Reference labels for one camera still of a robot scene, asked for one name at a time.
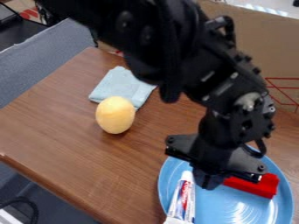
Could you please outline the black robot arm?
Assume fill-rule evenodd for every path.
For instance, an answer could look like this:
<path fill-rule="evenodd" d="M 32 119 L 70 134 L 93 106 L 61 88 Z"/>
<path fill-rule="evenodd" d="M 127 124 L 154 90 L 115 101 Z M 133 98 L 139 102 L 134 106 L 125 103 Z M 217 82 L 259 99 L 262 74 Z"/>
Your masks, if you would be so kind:
<path fill-rule="evenodd" d="M 198 186 L 213 190 L 230 177 L 258 183 L 277 109 L 261 70 L 238 49 L 233 18 L 210 18 L 195 0 L 35 1 L 123 52 L 165 102 L 187 96 L 206 107 L 198 132 L 166 138 L 166 153 L 190 163 Z"/>

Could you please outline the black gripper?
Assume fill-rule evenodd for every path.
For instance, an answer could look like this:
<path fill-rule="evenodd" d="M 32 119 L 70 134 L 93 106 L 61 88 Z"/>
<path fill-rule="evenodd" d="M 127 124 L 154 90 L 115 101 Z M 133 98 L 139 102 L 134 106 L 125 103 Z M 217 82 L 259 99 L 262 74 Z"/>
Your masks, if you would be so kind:
<path fill-rule="evenodd" d="M 262 162 L 267 154 L 263 138 L 269 137 L 265 116 L 205 116 L 195 134 L 170 135 L 165 153 L 190 163 L 195 184 L 217 189 L 230 177 L 258 183 L 267 174 Z"/>

